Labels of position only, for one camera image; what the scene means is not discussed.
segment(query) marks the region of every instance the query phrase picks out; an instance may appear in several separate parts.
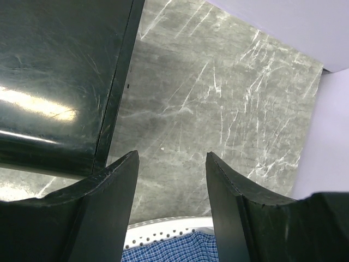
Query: blue fabric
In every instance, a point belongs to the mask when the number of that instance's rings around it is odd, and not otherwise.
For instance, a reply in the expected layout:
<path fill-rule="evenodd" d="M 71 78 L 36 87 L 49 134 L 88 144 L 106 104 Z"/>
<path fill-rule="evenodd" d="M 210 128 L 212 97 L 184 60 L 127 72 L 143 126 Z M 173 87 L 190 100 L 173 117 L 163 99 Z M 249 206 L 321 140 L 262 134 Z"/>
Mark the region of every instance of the blue fabric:
<path fill-rule="evenodd" d="M 218 262 L 216 239 L 195 232 L 176 239 L 124 250 L 122 262 Z"/>

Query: black panel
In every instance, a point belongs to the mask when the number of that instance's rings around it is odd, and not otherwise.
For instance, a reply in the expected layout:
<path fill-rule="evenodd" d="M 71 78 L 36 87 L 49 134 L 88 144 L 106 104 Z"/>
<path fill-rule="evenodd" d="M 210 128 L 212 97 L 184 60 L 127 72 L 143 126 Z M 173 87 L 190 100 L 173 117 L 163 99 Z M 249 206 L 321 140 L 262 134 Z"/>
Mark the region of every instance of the black panel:
<path fill-rule="evenodd" d="M 136 151 L 42 199 L 0 201 L 0 261 L 120 261 Z"/>
<path fill-rule="evenodd" d="M 87 176 L 98 147 L 104 167 L 143 4 L 1 3 L 2 166 Z"/>
<path fill-rule="evenodd" d="M 220 261 L 236 261 L 246 248 L 250 258 L 243 253 L 238 261 L 349 261 L 349 193 L 294 201 L 253 183 L 214 153 L 206 169 Z"/>

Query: black metal cabinet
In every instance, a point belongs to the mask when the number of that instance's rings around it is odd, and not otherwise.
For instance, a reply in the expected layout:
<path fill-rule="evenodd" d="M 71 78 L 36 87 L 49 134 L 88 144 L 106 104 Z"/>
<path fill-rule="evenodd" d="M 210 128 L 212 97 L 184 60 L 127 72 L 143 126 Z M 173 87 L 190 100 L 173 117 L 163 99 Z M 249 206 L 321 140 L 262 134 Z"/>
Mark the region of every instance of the black metal cabinet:
<path fill-rule="evenodd" d="M 143 5 L 1 3 L 1 166 L 64 176 L 105 166 Z"/>

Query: white rim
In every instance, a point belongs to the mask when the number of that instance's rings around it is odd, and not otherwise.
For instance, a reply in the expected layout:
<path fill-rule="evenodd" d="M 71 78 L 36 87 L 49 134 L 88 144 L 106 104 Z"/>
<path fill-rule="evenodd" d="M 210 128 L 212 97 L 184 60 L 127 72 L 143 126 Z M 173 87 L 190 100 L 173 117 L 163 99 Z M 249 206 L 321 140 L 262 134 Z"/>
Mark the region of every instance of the white rim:
<path fill-rule="evenodd" d="M 124 249 L 185 236 L 196 231 L 214 234 L 212 217 L 168 217 L 128 226 Z"/>

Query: gray table surface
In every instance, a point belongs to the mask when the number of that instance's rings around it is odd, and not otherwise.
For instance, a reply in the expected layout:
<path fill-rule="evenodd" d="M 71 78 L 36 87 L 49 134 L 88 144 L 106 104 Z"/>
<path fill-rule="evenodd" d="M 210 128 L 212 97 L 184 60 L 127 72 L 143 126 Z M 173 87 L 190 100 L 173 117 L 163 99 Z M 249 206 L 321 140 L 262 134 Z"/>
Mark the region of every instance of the gray table surface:
<path fill-rule="evenodd" d="M 208 216 L 204 162 L 289 195 L 322 65 L 204 1 L 148 0 L 109 163 L 140 172 L 130 223 Z M 42 197 L 74 180 L 1 169 L 0 199 Z"/>

